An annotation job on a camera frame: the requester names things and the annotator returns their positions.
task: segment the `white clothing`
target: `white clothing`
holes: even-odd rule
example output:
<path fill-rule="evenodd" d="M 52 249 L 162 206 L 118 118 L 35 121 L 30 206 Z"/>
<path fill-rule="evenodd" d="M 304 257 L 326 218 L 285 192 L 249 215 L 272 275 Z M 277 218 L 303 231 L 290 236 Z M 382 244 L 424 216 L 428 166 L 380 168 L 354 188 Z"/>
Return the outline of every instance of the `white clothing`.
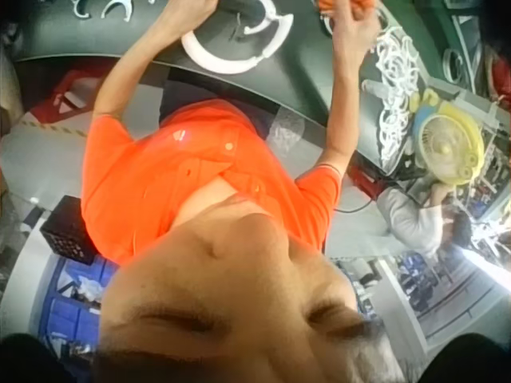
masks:
<path fill-rule="evenodd" d="M 442 244 L 442 206 L 420 208 L 398 189 L 386 189 L 376 206 L 392 234 L 411 250 L 433 258 Z"/>

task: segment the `worker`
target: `worker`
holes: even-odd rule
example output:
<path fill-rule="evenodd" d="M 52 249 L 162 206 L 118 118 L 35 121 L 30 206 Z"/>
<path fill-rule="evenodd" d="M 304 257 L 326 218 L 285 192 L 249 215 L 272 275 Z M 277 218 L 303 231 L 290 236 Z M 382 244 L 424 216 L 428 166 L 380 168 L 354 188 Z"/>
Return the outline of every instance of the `worker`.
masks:
<path fill-rule="evenodd" d="M 357 145 L 375 10 L 336 2 L 327 144 L 294 181 L 226 101 L 187 105 L 139 141 L 121 122 L 148 64 L 215 8 L 168 2 L 97 95 L 81 209 L 121 266 L 102 300 L 97 381 L 400 381 L 382 327 L 320 251 Z"/>
<path fill-rule="evenodd" d="M 348 174 L 356 186 L 376 201 L 394 237 L 407 249 L 422 255 L 430 266 L 438 261 L 437 251 L 442 245 L 470 245 L 469 216 L 463 211 L 452 215 L 442 206 L 454 186 L 434 183 L 426 204 L 419 206 L 400 188 L 392 187 L 384 180 L 371 182 L 356 165 L 350 167 Z"/>

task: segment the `orange polo shirt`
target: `orange polo shirt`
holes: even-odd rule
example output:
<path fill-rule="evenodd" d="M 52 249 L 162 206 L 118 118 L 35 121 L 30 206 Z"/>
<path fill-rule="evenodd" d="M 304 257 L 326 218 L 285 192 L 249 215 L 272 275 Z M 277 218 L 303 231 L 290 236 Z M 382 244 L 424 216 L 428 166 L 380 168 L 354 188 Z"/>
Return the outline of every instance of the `orange polo shirt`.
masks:
<path fill-rule="evenodd" d="M 217 176 L 320 249 L 341 179 L 318 167 L 292 180 L 250 120 L 226 101 L 179 109 L 160 130 L 133 140 L 102 116 L 89 131 L 81 211 L 99 252 L 122 264 L 171 227 L 181 204 Z"/>

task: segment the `dark green table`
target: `dark green table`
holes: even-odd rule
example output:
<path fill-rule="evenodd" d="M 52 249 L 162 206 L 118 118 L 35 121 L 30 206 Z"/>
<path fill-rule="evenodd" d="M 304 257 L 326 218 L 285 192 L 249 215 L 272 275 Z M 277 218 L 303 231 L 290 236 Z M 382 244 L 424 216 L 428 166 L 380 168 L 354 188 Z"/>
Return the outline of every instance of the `dark green table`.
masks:
<path fill-rule="evenodd" d="M 147 0 L 133 0 L 132 19 L 125 22 L 122 6 L 111 10 L 106 19 L 101 19 L 107 0 L 82 0 L 82 9 L 92 15 L 87 20 L 73 15 L 70 0 L 18 1 L 25 3 L 22 7 L 25 13 L 21 36 L 14 46 L 15 61 L 63 56 L 121 56 L 147 30 L 166 4 L 166 0 L 156 0 L 154 5 Z M 391 6 L 393 15 L 414 39 L 428 72 L 440 77 L 440 55 L 410 0 L 386 0 L 385 3 Z M 295 15 L 290 36 L 273 57 L 247 73 L 229 76 L 210 73 L 192 62 L 180 45 L 162 52 L 155 62 L 206 74 L 248 89 L 325 125 L 331 103 L 331 38 L 326 35 L 311 0 L 275 0 L 275 4 L 281 14 Z M 242 13 L 245 21 L 252 20 L 256 24 L 263 9 L 256 0 L 220 0 L 219 10 L 197 31 L 204 46 L 223 58 L 239 59 L 259 54 L 274 32 L 271 29 L 254 37 L 231 39 L 237 11 Z M 366 60 L 361 78 L 379 79 L 374 58 Z M 358 150 L 377 165 L 377 119 L 381 110 L 381 101 L 362 95 L 362 134 Z"/>

